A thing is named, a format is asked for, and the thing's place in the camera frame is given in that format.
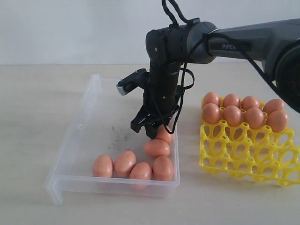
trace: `white wall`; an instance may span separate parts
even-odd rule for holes
[[[177,3],[219,28],[300,18],[299,0]],[[169,23],[161,0],[0,0],[0,64],[148,63],[146,33]]]

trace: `clear plastic tray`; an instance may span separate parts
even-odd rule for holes
[[[170,143],[169,158],[174,164],[173,180],[131,180],[92,176],[94,160],[109,154],[115,161],[126,149],[136,154],[137,163],[154,159],[146,155],[144,144],[149,140],[144,129],[135,133],[130,122],[143,104],[143,90],[136,89],[121,96],[118,80],[101,79],[93,75],[75,117],[60,147],[58,158],[51,167],[44,187],[54,205],[62,205],[64,191],[171,197],[180,182],[177,131]],[[135,191],[132,184],[147,184]]]

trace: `robotic arm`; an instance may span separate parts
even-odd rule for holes
[[[248,59],[269,86],[300,112],[300,19],[218,29],[199,18],[187,20],[178,9],[176,11],[186,23],[178,25],[165,8],[165,1],[162,2],[173,24],[147,34],[149,72],[139,69],[117,84],[121,95],[136,87],[144,90],[143,105],[131,121],[135,132],[145,127],[146,135],[153,139],[157,128],[161,124],[166,127],[177,113],[176,123],[184,91],[192,87],[183,87],[184,73],[190,73],[194,78],[186,69],[187,63],[208,64],[216,57]],[[262,63],[263,71],[255,60]],[[183,78],[178,85],[180,70],[183,70]]]

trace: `yellow egg tray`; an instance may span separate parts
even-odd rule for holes
[[[276,180],[281,186],[300,184],[300,146],[293,144],[293,129],[276,133],[267,125],[253,130],[245,122],[237,127],[225,120],[217,124],[203,122],[200,167],[206,172],[227,172],[233,178],[251,176],[258,182]]]

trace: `egg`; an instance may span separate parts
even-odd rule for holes
[[[204,107],[208,103],[213,103],[213,104],[217,105],[218,107],[220,107],[221,100],[220,100],[219,95],[213,91],[208,92],[203,98],[202,106]]]
[[[223,118],[227,121],[228,125],[232,127],[238,126],[243,121],[241,110],[234,105],[230,105],[224,109]]]
[[[288,115],[283,110],[277,110],[268,116],[266,125],[270,126],[273,132],[281,132],[286,128],[288,121]]]
[[[227,106],[234,105],[240,108],[240,97],[236,94],[229,94],[226,95],[223,99],[223,107],[226,108]]]
[[[174,175],[174,165],[166,156],[159,156],[153,163],[153,174],[156,180],[171,181]]]
[[[249,124],[252,129],[259,129],[264,125],[264,114],[256,107],[250,108],[245,112],[244,121]]]
[[[283,100],[279,98],[275,98],[267,102],[264,107],[263,111],[266,112],[268,115],[270,115],[272,112],[277,110],[284,110],[285,109],[285,103]]]
[[[141,162],[136,164],[130,172],[130,179],[150,180],[152,178],[152,168],[149,163]],[[135,190],[143,190],[147,187],[145,184],[133,184]]]
[[[210,124],[216,124],[221,120],[220,108],[213,104],[208,103],[202,110],[202,119]]]
[[[160,125],[157,129],[157,134],[156,134],[156,137],[157,139],[160,139],[160,140],[163,140],[167,143],[170,143],[173,139],[173,135],[172,134],[169,134],[164,125]]]
[[[94,177],[112,177],[113,176],[113,160],[109,155],[101,155],[96,158],[93,164]]]
[[[259,100],[254,96],[245,97],[241,104],[241,108],[246,111],[253,107],[260,108],[260,106],[261,106],[261,104],[260,104]]]
[[[148,141],[144,148],[146,153],[153,158],[158,156],[168,156],[171,152],[170,146],[167,142],[156,138]]]
[[[135,166],[136,156],[130,151],[126,150],[120,153],[114,163],[114,170],[118,177],[129,176],[132,168]]]

